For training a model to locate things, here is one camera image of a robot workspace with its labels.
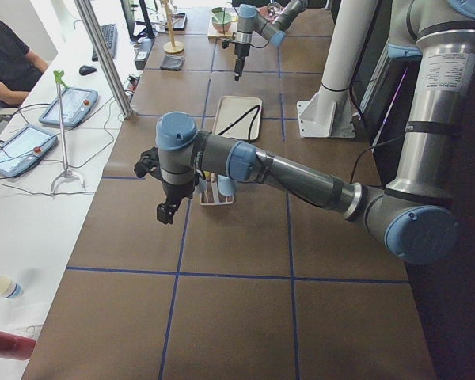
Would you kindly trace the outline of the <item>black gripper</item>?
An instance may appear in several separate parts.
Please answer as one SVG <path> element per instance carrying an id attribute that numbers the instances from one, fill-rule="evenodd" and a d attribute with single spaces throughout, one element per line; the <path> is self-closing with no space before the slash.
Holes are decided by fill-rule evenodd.
<path id="1" fill-rule="evenodd" d="M 162 182 L 162 188 L 166 195 L 164 203 L 157 205 L 157 220 L 163 224 L 173 224 L 175 210 L 179 208 L 184 198 L 192 198 L 194 192 L 194 180 L 184 184 L 170 184 Z"/>
<path id="2" fill-rule="evenodd" d="M 249 43 L 234 43 L 234 54 L 236 55 L 236 62 L 234 65 L 234 80 L 239 81 L 245 66 L 245 59 L 249 56 Z"/>

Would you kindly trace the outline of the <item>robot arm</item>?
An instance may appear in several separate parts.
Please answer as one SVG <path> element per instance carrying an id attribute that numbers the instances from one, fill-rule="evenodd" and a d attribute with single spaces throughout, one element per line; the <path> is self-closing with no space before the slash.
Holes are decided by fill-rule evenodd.
<path id="1" fill-rule="evenodd" d="M 245 58 L 249 56 L 253 32 L 258 33 L 270 44 L 279 47 L 286 38 L 285 31 L 290 27 L 293 20 L 308 6 L 308 1 L 290 1 L 279 16 L 273 21 L 268 21 L 262 16 L 255 6 L 240 5 L 238 10 L 237 31 L 231 43 L 234 45 L 236 63 L 234 66 L 234 80 L 238 81 L 242 76 L 245 66 Z"/>
<path id="2" fill-rule="evenodd" d="M 418 59 L 420 69 L 397 174 L 383 189 L 345 182 L 246 141 L 200 130 L 186 113 L 168 112 L 157 122 L 155 147 L 146 152 L 148 172 L 166 195 L 158 220 L 172 223 L 207 172 L 284 189 L 339 212 L 410 264 L 446 256 L 458 234 L 445 186 L 475 70 L 475 1 L 395 1 L 387 44 L 390 58 Z"/>

